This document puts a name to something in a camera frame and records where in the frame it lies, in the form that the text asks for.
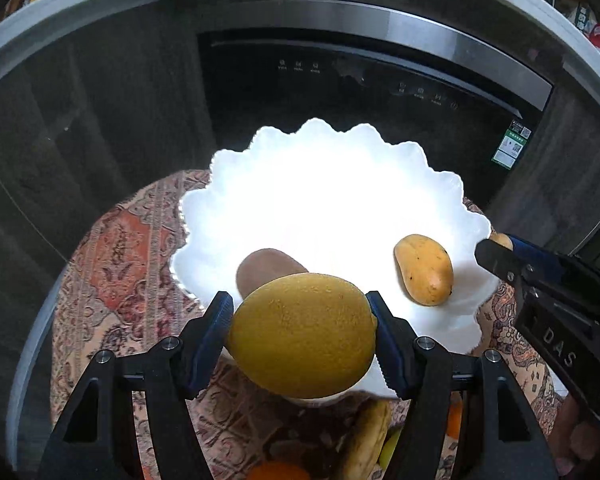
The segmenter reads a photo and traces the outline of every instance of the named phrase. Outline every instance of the patterned tablecloth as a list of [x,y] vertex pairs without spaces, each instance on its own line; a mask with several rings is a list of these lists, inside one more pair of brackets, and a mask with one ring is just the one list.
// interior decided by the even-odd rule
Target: patterned tablecloth
[[[197,302],[174,285],[169,259],[184,244],[178,201],[208,184],[208,171],[181,171],[151,184],[102,216],[76,249],[62,280],[53,325],[51,412],[58,420],[91,357],[103,348],[116,355],[149,349],[177,335],[201,315]],[[479,212],[466,201],[469,209]],[[500,283],[481,308],[483,342],[497,348],[531,403],[545,434],[560,406],[547,366],[513,328],[513,291]],[[221,360],[208,389],[189,404],[198,439],[216,479],[243,479],[267,458],[304,464],[316,478],[336,457],[361,399],[302,409],[259,389]],[[396,402],[393,423],[404,421],[408,404]],[[144,397],[134,394],[138,444],[147,479],[158,479]],[[448,438],[438,478],[449,478],[456,442]],[[381,477],[377,468],[371,478]]]

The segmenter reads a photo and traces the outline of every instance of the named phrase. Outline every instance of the black appliance door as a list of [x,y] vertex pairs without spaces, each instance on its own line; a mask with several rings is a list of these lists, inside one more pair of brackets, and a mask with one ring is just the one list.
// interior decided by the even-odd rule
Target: black appliance door
[[431,60],[423,64],[416,52],[398,57],[377,44],[373,50],[350,46],[349,38],[323,43],[282,39],[297,33],[273,35],[201,38],[219,148],[244,150],[264,125],[290,133],[313,117],[340,131],[369,123],[386,142],[419,143],[432,168],[459,174],[465,195],[486,208],[532,142],[541,113],[505,92],[483,91],[468,82],[468,73],[451,76]]

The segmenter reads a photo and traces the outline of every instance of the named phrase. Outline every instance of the orange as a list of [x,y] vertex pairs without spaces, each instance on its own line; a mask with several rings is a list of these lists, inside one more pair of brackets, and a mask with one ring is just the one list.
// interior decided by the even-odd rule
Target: orange
[[462,400],[451,401],[449,415],[446,419],[446,434],[458,440],[460,438],[460,425],[462,424]]
[[263,462],[254,467],[246,480],[311,480],[309,473],[285,462]]

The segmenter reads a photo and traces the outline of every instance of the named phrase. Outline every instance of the lemon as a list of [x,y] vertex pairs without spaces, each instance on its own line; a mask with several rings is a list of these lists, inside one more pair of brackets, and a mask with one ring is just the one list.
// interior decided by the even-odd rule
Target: lemon
[[258,386],[318,399],[346,390],[366,373],[376,347],[376,318],[352,283],[293,274],[248,295],[234,314],[226,346]]

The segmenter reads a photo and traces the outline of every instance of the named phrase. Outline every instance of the white bowl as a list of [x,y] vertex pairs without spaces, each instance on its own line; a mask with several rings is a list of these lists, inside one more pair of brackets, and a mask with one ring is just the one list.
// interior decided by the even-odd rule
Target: white bowl
[[[244,152],[217,152],[209,185],[183,196],[187,242],[171,258],[171,273],[203,306],[226,290],[238,308],[238,265],[258,249],[278,249],[309,272],[378,290],[416,334],[469,353],[480,343],[476,313],[498,279],[474,257],[490,222],[468,211],[462,197],[460,177],[432,170],[419,144],[387,144],[369,124],[336,132],[312,119],[294,134],[265,126]],[[433,238],[451,258],[453,293],[441,306],[421,306],[402,290],[394,246],[409,234]],[[395,398],[374,358],[349,390],[309,403],[356,390]]]

